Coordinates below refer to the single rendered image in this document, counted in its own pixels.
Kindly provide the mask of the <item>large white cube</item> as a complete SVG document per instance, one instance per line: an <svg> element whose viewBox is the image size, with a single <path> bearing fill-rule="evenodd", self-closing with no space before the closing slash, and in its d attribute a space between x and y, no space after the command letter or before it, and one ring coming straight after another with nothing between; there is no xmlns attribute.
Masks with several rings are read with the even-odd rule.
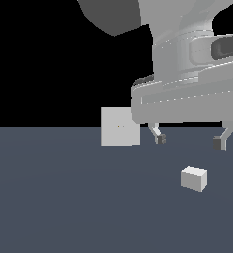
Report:
<svg viewBox="0 0 233 253"><path fill-rule="evenodd" d="M132 119L131 107L101 107L101 146L140 144L140 124Z"/></svg>

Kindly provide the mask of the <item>white box charger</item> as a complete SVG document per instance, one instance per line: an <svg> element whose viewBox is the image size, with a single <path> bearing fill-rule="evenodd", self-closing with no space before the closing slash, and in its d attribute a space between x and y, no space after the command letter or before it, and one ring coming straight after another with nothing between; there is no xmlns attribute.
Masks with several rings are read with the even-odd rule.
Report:
<svg viewBox="0 0 233 253"><path fill-rule="evenodd" d="M207 186L207 171L188 166L181 171L181 186L202 192Z"/></svg>

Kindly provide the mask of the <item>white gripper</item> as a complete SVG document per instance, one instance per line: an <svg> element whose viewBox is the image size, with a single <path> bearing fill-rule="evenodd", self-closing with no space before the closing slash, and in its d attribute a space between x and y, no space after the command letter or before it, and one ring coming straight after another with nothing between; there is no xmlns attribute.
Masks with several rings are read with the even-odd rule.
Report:
<svg viewBox="0 0 233 253"><path fill-rule="evenodd" d="M131 96L133 120L149 123L156 144L166 143L158 123L223 121L224 132L213 138L213 149L226 150L233 132L233 62L206 68L189 80L138 85Z"/></svg>

